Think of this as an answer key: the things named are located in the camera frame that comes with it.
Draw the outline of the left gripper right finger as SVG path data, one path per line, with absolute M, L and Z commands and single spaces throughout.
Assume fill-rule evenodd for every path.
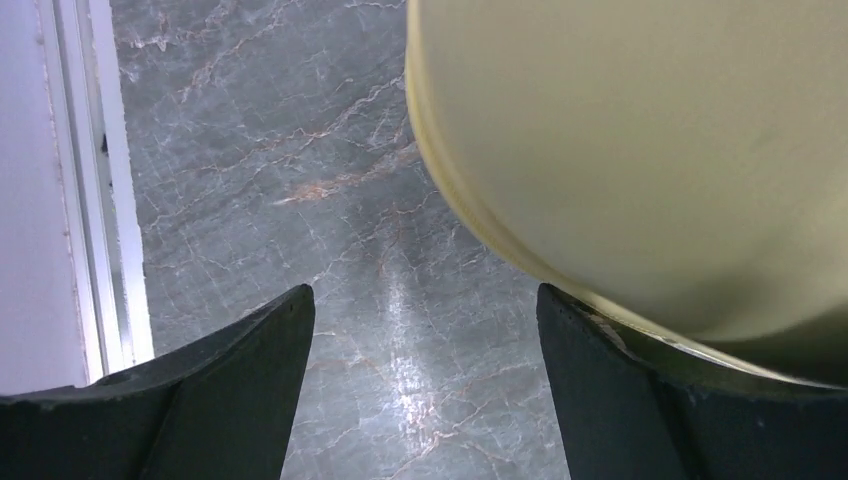
M 574 479 L 843 479 L 847 394 L 717 365 L 539 287 Z

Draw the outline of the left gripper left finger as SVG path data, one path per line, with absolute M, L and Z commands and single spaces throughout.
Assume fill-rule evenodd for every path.
M 315 324 L 299 285 L 86 387 L 1 400 L 5 479 L 277 479 Z

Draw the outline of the yellow hard-shell suitcase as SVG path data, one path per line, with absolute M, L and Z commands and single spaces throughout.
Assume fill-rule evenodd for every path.
M 608 318 L 847 381 L 843 1 L 411 1 L 409 118 L 460 220 Z

